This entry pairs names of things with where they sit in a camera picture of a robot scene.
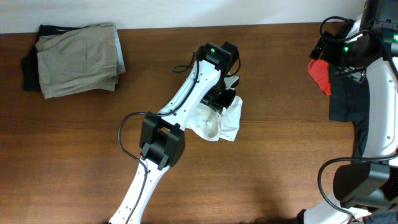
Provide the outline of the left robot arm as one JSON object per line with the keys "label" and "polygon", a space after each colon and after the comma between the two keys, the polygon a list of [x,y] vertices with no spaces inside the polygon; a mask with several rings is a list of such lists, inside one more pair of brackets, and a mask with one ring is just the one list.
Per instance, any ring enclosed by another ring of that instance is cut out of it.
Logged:
{"label": "left robot arm", "polygon": [[239,77],[230,70],[240,64],[239,50],[232,43],[221,47],[207,43],[194,51],[188,65],[176,65],[175,73],[190,74],[175,96],[158,112],[143,112],[139,166],[110,224],[140,223],[145,207],[162,176],[185,150],[185,127],[199,105],[217,113],[228,109],[236,96]]}

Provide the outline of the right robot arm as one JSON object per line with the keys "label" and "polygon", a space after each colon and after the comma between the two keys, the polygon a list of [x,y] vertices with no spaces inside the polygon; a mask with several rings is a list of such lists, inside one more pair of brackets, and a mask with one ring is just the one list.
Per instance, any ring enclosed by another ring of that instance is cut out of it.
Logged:
{"label": "right robot arm", "polygon": [[397,211],[397,2],[367,1],[360,19],[320,32],[310,57],[329,64],[330,118],[356,125],[356,150],[339,157],[333,191],[295,223],[351,223]]}

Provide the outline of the white robot print t-shirt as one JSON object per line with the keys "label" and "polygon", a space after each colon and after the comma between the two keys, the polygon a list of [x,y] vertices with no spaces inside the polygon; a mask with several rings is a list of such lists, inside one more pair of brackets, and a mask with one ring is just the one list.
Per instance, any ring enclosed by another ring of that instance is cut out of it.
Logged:
{"label": "white robot print t-shirt", "polygon": [[234,141],[240,127],[243,100],[235,96],[228,108],[216,112],[203,103],[199,103],[187,121],[186,128],[193,130],[207,141],[225,139]]}

